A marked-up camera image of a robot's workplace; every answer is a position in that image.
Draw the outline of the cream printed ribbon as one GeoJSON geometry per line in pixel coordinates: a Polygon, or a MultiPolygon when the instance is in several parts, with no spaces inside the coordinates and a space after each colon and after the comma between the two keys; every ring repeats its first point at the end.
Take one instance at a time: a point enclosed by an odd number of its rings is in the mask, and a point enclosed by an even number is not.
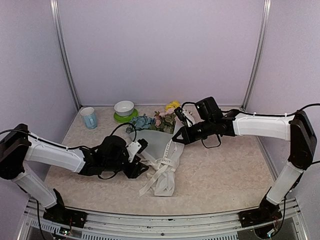
{"type": "Polygon", "coordinates": [[[143,162],[152,167],[155,173],[148,178],[148,182],[139,190],[143,196],[150,189],[156,197],[171,197],[175,191],[175,172],[180,164],[180,157],[184,145],[170,140],[164,148],[163,156],[155,158],[149,153],[142,154],[143,162]]]}

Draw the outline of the pink fake flower bunch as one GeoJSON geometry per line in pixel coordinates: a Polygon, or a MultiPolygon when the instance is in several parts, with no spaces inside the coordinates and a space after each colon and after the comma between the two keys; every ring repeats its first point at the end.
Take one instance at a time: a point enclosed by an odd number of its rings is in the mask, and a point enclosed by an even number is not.
{"type": "Polygon", "coordinates": [[[149,129],[152,131],[173,134],[177,121],[179,121],[179,118],[175,114],[175,108],[169,108],[164,112],[155,111],[154,123],[150,125],[149,129]]]}

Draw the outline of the yellow fake flower stem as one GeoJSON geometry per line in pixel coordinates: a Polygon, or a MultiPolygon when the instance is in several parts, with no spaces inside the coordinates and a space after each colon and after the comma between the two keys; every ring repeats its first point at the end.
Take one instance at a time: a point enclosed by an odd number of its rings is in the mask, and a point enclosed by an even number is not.
{"type": "Polygon", "coordinates": [[[180,106],[181,104],[177,100],[175,100],[167,104],[165,106],[165,110],[168,111],[169,109],[176,109],[177,107],[180,107],[180,106]]]}

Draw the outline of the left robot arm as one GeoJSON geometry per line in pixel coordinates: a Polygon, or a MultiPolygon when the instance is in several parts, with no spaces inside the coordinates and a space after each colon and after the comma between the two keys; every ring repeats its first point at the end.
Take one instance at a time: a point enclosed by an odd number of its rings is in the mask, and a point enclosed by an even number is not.
{"type": "Polygon", "coordinates": [[[141,162],[141,154],[148,146],[145,139],[134,138],[130,143],[113,132],[101,144],[69,147],[33,135],[26,124],[2,131],[0,141],[0,177],[16,183],[20,189],[44,207],[43,218],[69,227],[83,228],[87,213],[65,207],[61,194],[49,188],[29,168],[28,162],[38,162],[69,170],[81,176],[97,176],[122,172],[128,179],[136,179],[148,170],[141,162]]]}

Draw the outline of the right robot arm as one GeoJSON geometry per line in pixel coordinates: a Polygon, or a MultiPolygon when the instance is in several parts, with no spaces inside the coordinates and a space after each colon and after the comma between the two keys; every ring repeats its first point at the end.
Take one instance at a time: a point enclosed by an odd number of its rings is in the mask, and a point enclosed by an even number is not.
{"type": "Polygon", "coordinates": [[[247,113],[238,109],[223,111],[212,96],[193,105],[202,121],[192,122],[183,107],[177,107],[174,113],[184,126],[174,134],[173,142],[189,145],[211,135],[218,139],[223,136],[258,136],[290,142],[287,164],[259,206],[238,214],[243,228],[284,217],[285,213],[280,211],[280,203],[313,164],[317,147],[316,134],[304,109],[290,114],[247,113]]]}

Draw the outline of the green plate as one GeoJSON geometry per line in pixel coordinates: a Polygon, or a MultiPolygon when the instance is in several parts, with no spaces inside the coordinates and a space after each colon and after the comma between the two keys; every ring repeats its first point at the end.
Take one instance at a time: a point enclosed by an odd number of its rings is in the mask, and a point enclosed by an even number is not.
{"type": "Polygon", "coordinates": [[[133,112],[128,116],[119,116],[116,112],[113,114],[113,118],[118,123],[128,123],[132,120],[132,118],[135,118],[139,115],[138,110],[135,108],[133,112]]]}

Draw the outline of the white ceramic bowl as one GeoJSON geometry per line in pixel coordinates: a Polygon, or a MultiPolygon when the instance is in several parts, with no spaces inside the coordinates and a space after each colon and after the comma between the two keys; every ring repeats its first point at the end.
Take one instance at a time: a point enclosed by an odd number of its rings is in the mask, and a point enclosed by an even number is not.
{"type": "Polygon", "coordinates": [[[122,100],[114,105],[115,113],[120,117],[126,117],[133,113],[135,105],[132,101],[122,100]]]}

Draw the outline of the light blue mug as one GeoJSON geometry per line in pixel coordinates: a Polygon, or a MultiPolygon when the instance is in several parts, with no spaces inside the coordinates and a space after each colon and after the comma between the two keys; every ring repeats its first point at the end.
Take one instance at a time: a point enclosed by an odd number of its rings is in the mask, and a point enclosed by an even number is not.
{"type": "Polygon", "coordinates": [[[80,111],[85,126],[89,129],[95,129],[98,126],[95,109],[93,107],[85,107],[80,111]]]}

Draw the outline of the front aluminium rail base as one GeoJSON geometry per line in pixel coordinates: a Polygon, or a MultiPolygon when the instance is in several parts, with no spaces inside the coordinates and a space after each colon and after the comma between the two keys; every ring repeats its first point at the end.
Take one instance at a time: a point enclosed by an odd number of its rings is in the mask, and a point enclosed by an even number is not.
{"type": "Polygon", "coordinates": [[[239,211],[192,215],[133,215],[86,210],[82,228],[42,218],[44,209],[30,199],[19,223],[16,240],[245,240],[270,222],[243,227],[239,211]]]}

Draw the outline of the right aluminium frame post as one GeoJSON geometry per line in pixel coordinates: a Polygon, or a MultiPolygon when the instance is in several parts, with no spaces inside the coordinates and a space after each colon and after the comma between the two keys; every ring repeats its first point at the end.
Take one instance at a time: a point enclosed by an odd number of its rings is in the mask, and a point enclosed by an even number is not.
{"type": "Polygon", "coordinates": [[[252,96],[254,85],[257,79],[258,70],[259,70],[259,66],[260,66],[260,62],[261,62],[263,50],[264,50],[265,38],[268,30],[271,5],[272,5],[271,0],[265,0],[263,2],[262,18],[260,23],[257,47],[254,55],[252,69],[249,76],[249,82],[248,82],[244,99],[241,105],[243,110],[246,110],[249,106],[250,98],[252,96]]]}

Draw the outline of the aluminium frame post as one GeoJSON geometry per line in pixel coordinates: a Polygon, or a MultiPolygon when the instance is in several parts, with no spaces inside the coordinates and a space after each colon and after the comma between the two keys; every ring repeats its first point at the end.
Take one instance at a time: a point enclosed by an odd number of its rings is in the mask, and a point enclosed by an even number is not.
{"type": "Polygon", "coordinates": [[[53,24],[55,28],[57,41],[58,41],[58,47],[59,47],[59,52],[62,60],[62,65],[66,75],[67,84],[71,92],[71,97],[72,97],[75,109],[79,111],[82,105],[81,105],[79,95],[77,93],[69,59],[67,56],[67,49],[64,41],[62,22],[61,22],[60,12],[59,12],[59,3],[57,0],[50,0],[50,9],[51,9],[53,24]]]}
{"type": "Polygon", "coordinates": [[[268,30],[271,5],[272,5],[271,0],[265,0],[263,2],[262,18],[260,23],[257,47],[254,55],[252,69],[249,76],[249,82],[248,82],[244,99],[241,105],[243,110],[246,110],[249,106],[250,98],[252,96],[254,85],[257,79],[258,70],[259,70],[259,66],[260,66],[260,62],[261,62],[263,50],[264,50],[265,38],[268,30]]]}

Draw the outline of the left aluminium frame post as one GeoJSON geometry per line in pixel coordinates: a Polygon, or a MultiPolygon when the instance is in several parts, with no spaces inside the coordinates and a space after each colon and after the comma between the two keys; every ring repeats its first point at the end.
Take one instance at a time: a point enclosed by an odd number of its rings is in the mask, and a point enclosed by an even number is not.
{"type": "Polygon", "coordinates": [[[57,41],[58,41],[58,47],[59,47],[59,52],[62,60],[62,65],[66,75],[67,84],[71,92],[71,97],[72,97],[75,109],[79,111],[82,105],[81,105],[79,95],[77,93],[69,59],[67,56],[67,49],[64,41],[62,22],[61,22],[60,12],[59,12],[59,3],[57,0],[50,0],[50,9],[51,9],[53,24],[55,28],[57,41]]]}

